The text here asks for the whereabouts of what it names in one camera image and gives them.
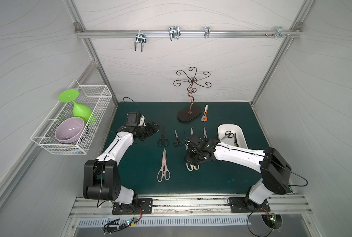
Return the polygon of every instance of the black motor joint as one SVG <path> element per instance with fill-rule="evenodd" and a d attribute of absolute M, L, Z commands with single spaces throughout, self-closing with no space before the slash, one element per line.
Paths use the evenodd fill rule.
<path fill-rule="evenodd" d="M 185 143 L 188 145 L 185 162 L 191 165 L 202 165 L 205 161 L 216 160 L 214 156 L 214 148 L 218 143 L 219 140 L 207 140 L 194 134 L 190 135 Z"/>
<path fill-rule="evenodd" d="M 159 131 L 159 126 L 152 121 L 151 123 L 146 123 L 145 126 L 136 127 L 133 131 L 134 140 L 139 138 L 140 141 L 144 141 L 149 136 L 153 135 Z"/>

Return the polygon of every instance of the aluminum frame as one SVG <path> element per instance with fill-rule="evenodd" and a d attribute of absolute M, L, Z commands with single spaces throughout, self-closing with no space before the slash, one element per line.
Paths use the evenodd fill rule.
<path fill-rule="evenodd" d="M 229 197 L 244 197 L 245 194 L 234 193 L 193 193 L 193 194 L 141 194 L 139 198 L 153 199 L 153 212 L 143 216 L 156 216 L 167 219 L 169 216 L 227 216 L 249 215 L 246 213 L 231 213 L 227 203 Z M 312 211 L 304 195 L 286 194 L 272 195 L 268 198 L 271 211 L 276 214 L 302 214 L 304 220 L 310 218 Z M 74 235 L 80 218 L 88 217 L 131 217 L 131 215 L 112 215 L 112 204 L 106 202 L 100 208 L 96 207 L 96 200 L 76 198 L 71 213 L 67 219 L 61 237 Z M 255 212 L 253 215 L 262 215 L 263 212 Z M 306 222 L 310 227 L 315 227 L 311 218 Z M 313 237 L 316 232 L 310 230 Z"/>
<path fill-rule="evenodd" d="M 307 13 L 309 12 L 310 8 L 312 7 L 315 0 L 305 0 L 302 4 L 300 10 L 297 13 L 296 18 L 292 22 L 291 29 L 295 30 L 296 28 L 300 28 Z M 288 37 L 285 38 L 284 41 L 281 43 L 279 50 L 276 53 L 275 58 L 273 59 L 268 71 L 265 73 L 262 82 L 260 83 L 254 98 L 251 101 L 251 106 L 254 106 L 256 102 L 259 100 L 261 93 L 263 92 L 265 86 L 267 85 L 268 81 L 271 79 L 273 73 L 275 72 L 277 66 L 279 65 L 281 59 L 283 58 L 284 54 L 286 53 L 287 49 L 289 48 L 290 44 L 292 43 L 293 38 Z"/>
<path fill-rule="evenodd" d="M 76 23 L 76 22 L 80 23 L 80 25 L 78 25 L 78 27 L 80 27 L 81 30 L 85 29 L 84 24 L 83 24 L 83 22 L 81 20 L 81 17 L 79 15 L 79 12 L 76 9 L 76 6 L 75 6 L 73 0 L 64 0 L 64 3 L 65 3 L 65 6 L 68 9 L 69 14 L 71 15 L 72 21 L 74 23 Z M 89 52 L 89 55 L 92 57 L 93 60 L 97 61 L 97 63 L 98 63 L 98 67 L 97 67 L 98 73 L 100 74 L 103 82 L 105 83 L 105 85 L 109 89 L 110 93 L 112 94 L 113 103 L 116 106 L 118 106 L 117 97 L 114 94 L 112 85 L 110 84 L 110 82 L 109 82 L 109 80 L 107 78 L 107 75 L 106 75 L 106 73 L 105 73 L 105 71 L 104 71 L 104 69 L 102 67 L 101 61 L 98 58 L 98 55 L 96 53 L 96 50 L 93 47 L 93 44 L 92 44 L 91 40 L 90 39 L 83 39 L 83 42 L 84 42 L 85 47 L 87 48 L 87 50 Z"/>
<path fill-rule="evenodd" d="M 287 38 L 299 38 L 302 31 L 283 30 Z M 169 38 L 167 30 L 141 30 L 147 39 Z M 205 30 L 180 30 L 179 38 L 201 38 L 205 39 Z M 276 30 L 210 30 L 209 38 L 274 38 Z M 138 34 L 137 30 L 87 30 L 76 32 L 78 38 L 81 39 L 131 39 Z"/>

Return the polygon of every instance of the cable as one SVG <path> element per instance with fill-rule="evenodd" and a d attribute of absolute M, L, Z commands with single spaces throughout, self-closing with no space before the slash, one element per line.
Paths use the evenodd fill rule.
<path fill-rule="evenodd" d="M 102 203 L 100 203 L 100 205 L 98 205 L 98 202 L 100 201 L 100 199 L 98 199 L 97 201 L 97 208 L 100 207 L 104 202 L 107 202 L 107 200 L 103 201 Z"/>
<path fill-rule="evenodd" d="M 114 144 L 114 146 L 112 147 L 112 149 L 115 147 L 115 145 L 117 145 L 117 143 L 120 141 L 120 137 L 118 136 L 118 140 L 117 142 Z M 104 202 L 106 202 L 107 200 L 103 201 L 100 205 L 98 204 L 100 202 L 100 197 L 101 197 L 101 191 L 103 189 L 103 168 L 104 168 L 104 162 L 105 162 L 105 159 L 106 159 L 106 156 L 104 157 L 104 160 L 103 160 L 103 163 L 101 164 L 101 186 L 100 186 L 100 193 L 98 194 L 98 200 L 97 200 L 97 208 L 100 207 Z"/>
<path fill-rule="evenodd" d="M 115 230 L 108 230 L 109 225 L 112 224 L 114 221 L 117 221 L 117 219 L 116 219 L 116 220 L 113 220 L 113 221 L 110 221 L 110 222 L 108 222 L 107 224 L 104 225 L 104 233 L 110 234 L 110 233 L 113 233 L 113 232 L 117 232 L 117 231 L 126 229 L 127 227 L 131 226 L 131 224 L 134 222 L 134 218 L 135 218 L 135 211 L 134 211 L 134 209 L 133 209 L 130 205 L 127 205 L 127 204 L 122 204 L 122 205 L 128 206 L 128 207 L 131 209 L 131 211 L 132 211 L 132 213 L 133 213 L 131 222 L 130 222 L 130 223 L 123 223 L 122 225 L 118 226 L 118 228 L 115 229 Z"/>
<path fill-rule="evenodd" d="M 124 98 L 123 98 L 123 103 L 125 104 L 125 107 L 126 107 L 127 112 L 129 112 L 129 109 L 127 108 L 125 98 L 128 98 L 128 99 L 130 99 L 132 102 L 134 102 L 134 103 L 138 106 L 138 111 L 139 111 L 139 113 L 140 113 L 139 105 L 138 105 L 134 100 L 132 100 L 130 97 L 124 97 Z"/>
<path fill-rule="evenodd" d="M 306 181 L 306 184 L 305 184 L 305 185 L 288 185 L 289 187 L 290 187 L 290 186 L 305 187 L 305 186 L 307 186 L 307 185 L 309 184 L 309 182 L 307 181 L 306 178 L 304 178 L 304 177 L 302 177 L 301 175 L 296 174 L 296 173 L 294 173 L 294 172 L 292 172 L 292 171 L 290 171 L 290 170 L 288 170 L 288 169 L 282 167 L 281 165 L 277 164 L 277 163 L 276 163 L 275 161 L 273 161 L 273 160 L 271 160 L 271 161 L 272 161 L 274 164 L 278 165 L 279 167 L 283 168 L 284 170 L 286 170 L 286 171 L 288 171 L 288 172 L 290 172 L 290 173 L 292 173 L 292 174 L 294 174 L 294 175 L 297 175 L 298 177 L 300 177 L 300 178 L 302 178 L 302 179 L 304 179 L 304 180 Z"/>
<path fill-rule="evenodd" d="M 219 143 L 218 143 L 216 146 L 221 146 L 221 147 L 224 147 L 224 148 L 229 149 L 229 150 L 237 150 L 237 149 L 228 148 L 228 147 L 226 147 L 226 146 L 220 145 Z M 241 151 L 241 152 L 244 152 L 244 153 L 248 153 L 248 154 L 258 155 L 258 156 L 264 157 L 263 155 L 256 154 L 256 153 L 251 153 L 251 152 L 244 151 L 244 150 L 237 150 L 237 151 Z"/>
<path fill-rule="evenodd" d="M 139 216 L 138 221 L 140 221 L 140 220 L 142 219 L 142 215 L 143 215 L 142 206 L 140 205 L 139 208 L 140 208 L 140 216 Z"/>
<path fill-rule="evenodd" d="M 249 217 L 252 215 L 252 213 L 258 211 L 260 209 L 260 207 L 258 209 L 256 209 L 255 211 L 251 212 L 251 214 L 248 216 L 247 218 L 247 228 L 248 230 L 250 231 L 251 234 L 255 235 L 254 233 L 252 233 L 252 231 L 249 229 L 249 226 L 248 226 L 248 220 L 249 220 Z M 256 237 L 267 237 L 268 235 L 270 235 L 272 233 L 273 229 L 271 229 L 271 231 L 267 234 L 267 235 L 264 235 L 264 236 L 260 236 L 260 235 L 255 235 Z"/>

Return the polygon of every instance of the purple bowl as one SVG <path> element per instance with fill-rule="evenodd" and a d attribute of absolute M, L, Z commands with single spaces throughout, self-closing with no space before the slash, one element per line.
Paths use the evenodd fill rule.
<path fill-rule="evenodd" d="M 55 138 L 63 144 L 79 140 L 86 123 L 82 118 L 72 117 L 64 120 L 55 130 Z"/>

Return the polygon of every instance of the gray wall panel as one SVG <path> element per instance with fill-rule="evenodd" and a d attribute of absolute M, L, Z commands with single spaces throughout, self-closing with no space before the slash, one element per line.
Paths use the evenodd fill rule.
<path fill-rule="evenodd" d="M 88 30 L 289 28 L 303 0 L 74 0 Z"/>
<path fill-rule="evenodd" d="M 91 58 L 61 0 L 0 0 L 0 183 Z"/>
<path fill-rule="evenodd" d="M 324 236 L 352 236 L 352 0 L 317 0 L 302 30 L 255 110 L 272 146 L 309 180 L 294 189 Z"/>
<path fill-rule="evenodd" d="M 101 152 L 113 108 L 111 101 L 88 155 L 42 149 L 0 210 L 0 237 L 60 236 L 75 198 L 82 197 L 84 163 Z"/>

